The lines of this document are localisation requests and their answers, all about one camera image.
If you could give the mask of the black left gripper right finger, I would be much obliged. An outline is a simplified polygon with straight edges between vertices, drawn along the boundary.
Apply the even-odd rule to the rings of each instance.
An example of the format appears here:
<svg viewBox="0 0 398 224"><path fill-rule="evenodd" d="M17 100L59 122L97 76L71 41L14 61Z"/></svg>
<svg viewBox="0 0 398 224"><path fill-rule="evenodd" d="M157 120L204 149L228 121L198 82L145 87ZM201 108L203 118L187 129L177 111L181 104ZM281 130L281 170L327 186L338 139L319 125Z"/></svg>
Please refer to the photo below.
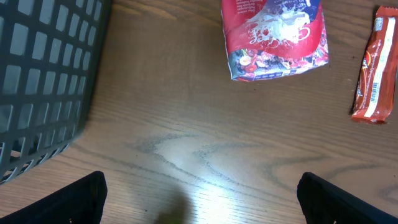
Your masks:
<svg viewBox="0 0 398 224"><path fill-rule="evenodd" d="M311 173L303 173L297 198L308 224L397 223L397 218Z"/></svg>

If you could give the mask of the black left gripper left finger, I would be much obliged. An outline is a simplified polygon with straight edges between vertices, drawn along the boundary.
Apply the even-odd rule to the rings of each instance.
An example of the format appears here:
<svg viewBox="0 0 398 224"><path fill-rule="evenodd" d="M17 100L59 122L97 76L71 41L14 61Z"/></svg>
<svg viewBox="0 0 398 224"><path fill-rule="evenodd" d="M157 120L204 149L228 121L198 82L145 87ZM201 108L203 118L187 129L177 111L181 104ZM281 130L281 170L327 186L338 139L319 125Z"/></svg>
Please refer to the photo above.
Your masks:
<svg viewBox="0 0 398 224"><path fill-rule="evenodd" d="M99 224L108 188L95 171L47 197L1 218L1 224Z"/></svg>

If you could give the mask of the orange brown snack bar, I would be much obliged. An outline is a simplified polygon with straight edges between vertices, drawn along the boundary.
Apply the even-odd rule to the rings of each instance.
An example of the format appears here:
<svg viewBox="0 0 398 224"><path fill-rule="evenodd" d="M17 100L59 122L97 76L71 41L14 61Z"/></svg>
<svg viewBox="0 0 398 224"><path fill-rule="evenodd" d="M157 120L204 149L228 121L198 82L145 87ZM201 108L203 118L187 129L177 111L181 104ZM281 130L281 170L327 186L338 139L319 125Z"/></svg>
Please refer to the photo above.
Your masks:
<svg viewBox="0 0 398 224"><path fill-rule="evenodd" d="M359 74L351 119L386 122L394 106L397 76L397 8L381 6Z"/></svg>

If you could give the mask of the red purple snack packet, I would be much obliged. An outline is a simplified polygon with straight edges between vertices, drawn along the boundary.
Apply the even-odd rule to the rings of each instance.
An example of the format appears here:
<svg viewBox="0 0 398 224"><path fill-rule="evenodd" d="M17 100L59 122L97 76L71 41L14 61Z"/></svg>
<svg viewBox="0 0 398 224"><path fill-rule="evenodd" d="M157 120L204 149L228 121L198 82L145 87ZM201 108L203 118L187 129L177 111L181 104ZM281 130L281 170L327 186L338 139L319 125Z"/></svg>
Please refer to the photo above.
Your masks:
<svg viewBox="0 0 398 224"><path fill-rule="evenodd" d="M271 80L329 61L321 0L222 0L231 79Z"/></svg>

